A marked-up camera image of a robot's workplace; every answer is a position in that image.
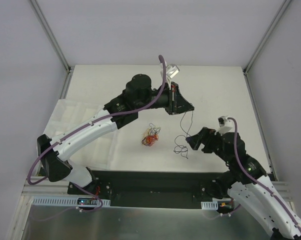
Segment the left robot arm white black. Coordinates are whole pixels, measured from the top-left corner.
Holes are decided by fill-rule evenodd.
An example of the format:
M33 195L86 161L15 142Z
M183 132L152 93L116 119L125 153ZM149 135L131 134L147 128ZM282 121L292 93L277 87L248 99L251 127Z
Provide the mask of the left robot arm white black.
M135 121L139 112L164 109L169 115L192 112L195 108L180 93L175 82L163 81L160 88L152 88L148 75L137 74L126 84L120 95L78 127L54 137L42 134L37 138L37 152L50 182L67 180L86 195L96 190L95 177L88 167L70 160L77 151L99 137L112 133Z

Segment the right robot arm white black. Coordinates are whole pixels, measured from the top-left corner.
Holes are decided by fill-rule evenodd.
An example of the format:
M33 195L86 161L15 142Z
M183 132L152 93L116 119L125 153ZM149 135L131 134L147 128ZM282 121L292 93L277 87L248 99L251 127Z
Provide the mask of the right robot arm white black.
M301 240L301 218L289 208L262 165L246 152L238 133L221 135L203 127L186 142L194 151L203 145L203 153L214 153L228 167L205 188L210 197L234 199L272 240Z

